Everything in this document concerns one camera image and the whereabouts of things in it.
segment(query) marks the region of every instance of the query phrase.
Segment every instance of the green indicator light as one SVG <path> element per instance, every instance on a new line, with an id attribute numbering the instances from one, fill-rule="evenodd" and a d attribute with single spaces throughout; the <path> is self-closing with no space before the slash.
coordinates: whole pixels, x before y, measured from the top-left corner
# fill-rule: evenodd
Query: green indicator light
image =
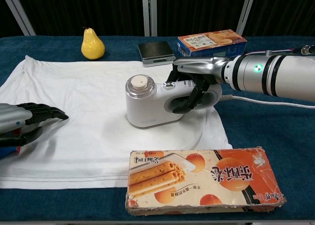
<path id="1" fill-rule="evenodd" d="M 253 70 L 256 73 L 260 73 L 261 71 L 263 71 L 263 69 L 264 69 L 264 66 L 262 64 L 255 64 Z"/>

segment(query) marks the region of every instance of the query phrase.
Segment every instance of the yellow pear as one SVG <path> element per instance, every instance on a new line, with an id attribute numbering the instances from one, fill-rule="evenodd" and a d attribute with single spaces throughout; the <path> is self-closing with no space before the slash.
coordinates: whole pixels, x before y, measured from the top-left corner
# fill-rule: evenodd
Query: yellow pear
<path id="1" fill-rule="evenodd" d="M 95 31 L 92 28 L 86 28 L 84 30 L 81 52 L 84 57 L 91 60 L 99 59 L 105 53 L 105 45 L 97 37 Z"/>

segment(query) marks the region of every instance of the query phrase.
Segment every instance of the snack box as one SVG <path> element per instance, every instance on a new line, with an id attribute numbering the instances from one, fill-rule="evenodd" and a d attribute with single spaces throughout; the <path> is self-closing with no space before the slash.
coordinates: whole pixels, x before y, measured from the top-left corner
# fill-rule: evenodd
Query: snack box
<path id="1" fill-rule="evenodd" d="M 265 151 L 133 151 L 132 215 L 272 211 L 285 203 Z"/>
<path id="2" fill-rule="evenodd" d="M 247 40 L 232 30 L 180 36 L 178 53 L 184 57 L 235 57 L 242 55 Z"/>

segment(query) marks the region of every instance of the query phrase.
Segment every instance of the digital scale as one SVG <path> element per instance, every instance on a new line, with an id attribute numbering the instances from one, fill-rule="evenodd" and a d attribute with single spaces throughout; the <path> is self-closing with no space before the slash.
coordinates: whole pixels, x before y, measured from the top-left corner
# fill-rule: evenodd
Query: digital scale
<path id="1" fill-rule="evenodd" d="M 176 59 L 166 41 L 138 44 L 144 67 L 172 64 Z"/>

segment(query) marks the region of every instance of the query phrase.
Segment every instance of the table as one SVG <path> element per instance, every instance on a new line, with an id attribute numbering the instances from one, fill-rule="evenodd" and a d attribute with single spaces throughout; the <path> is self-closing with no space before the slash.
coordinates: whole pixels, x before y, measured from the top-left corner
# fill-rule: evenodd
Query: table
<path id="1" fill-rule="evenodd" d="M 166 40 L 176 51 L 176 37 L 101 36 L 106 53 L 100 61 L 140 61 L 137 44 Z M 285 49 L 314 44 L 315 37 L 246 37 L 246 52 Z M 41 61 L 87 61 L 80 36 L 16 36 L 0 39 L 0 85 L 14 67 L 29 55 Z M 233 91 L 266 101 L 279 99 Z M 216 105 L 229 142 L 234 148 L 262 146 L 287 203 L 271 213 L 216 213 L 133 217 L 125 208 L 126 188 L 79 190 L 0 190 L 0 221 L 314 221 L 315 110 L 258 105 L 238 100 Z"/>

